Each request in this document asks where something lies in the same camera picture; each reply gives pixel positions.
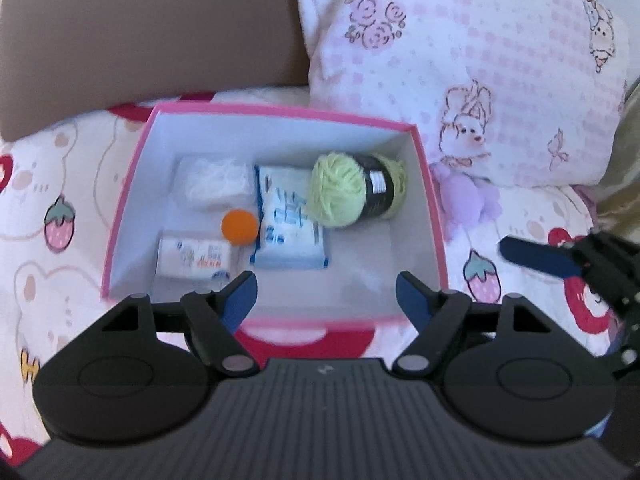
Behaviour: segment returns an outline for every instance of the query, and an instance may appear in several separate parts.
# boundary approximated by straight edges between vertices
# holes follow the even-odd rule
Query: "robotic arm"
[[[402,272],[418,331],[377,359],[270,360],[232,334],[257,297],[245,272],[219,293],[125,298],[55,355],[33,386],[52,440],[26,480],[580,479],[629,470],[599,444],[616,381],[638,368],[639,248],[592,232],[552,248],[500,243],[509,261],[582,276],[624,322],[593,358],[526,298],[473,303]],[[181,332],[191,352],[158,341]]]

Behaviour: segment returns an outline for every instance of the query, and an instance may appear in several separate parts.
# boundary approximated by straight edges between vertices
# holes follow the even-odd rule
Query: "black yarn label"
[[[367,195],[360,219],[376,218],[386,213],[394,201],[394,183],[386,166],[372,155],[349,156],[356,161],[364,173]]]

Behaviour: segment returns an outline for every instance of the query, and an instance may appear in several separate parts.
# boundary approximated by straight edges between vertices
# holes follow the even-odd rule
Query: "green yarn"
[[[391,218],[406,196],[404,163],[381,155],[394,183],[394,199],[382,218]],[[366,203],[367,189],[360,165],[346,153],[329,153],[318,158],[311,173],[307,199],[309,216],[325,227],[346,227],[356,223]]]

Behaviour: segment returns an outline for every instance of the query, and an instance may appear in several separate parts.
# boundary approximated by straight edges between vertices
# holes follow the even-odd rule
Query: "triangular cutout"
[[[138,308],[130,305],[105,326],[103,332],[133,332],[138,329]]]
[[[513,329],[516,332],[548,334],[551,330],[524,306],[516,306],[513,312]]]

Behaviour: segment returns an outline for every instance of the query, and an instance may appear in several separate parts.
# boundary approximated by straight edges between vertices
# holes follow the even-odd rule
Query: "gray ribbed surface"
[[[198,418],[154,442],[105,450],[54,441],[20,472],[28,480],[620,480],[627,470],[593,440],[546,450],[487,440],[453,420],[427,384],[394,380],[377,360],[272,360],[257,377],[223,383]]]

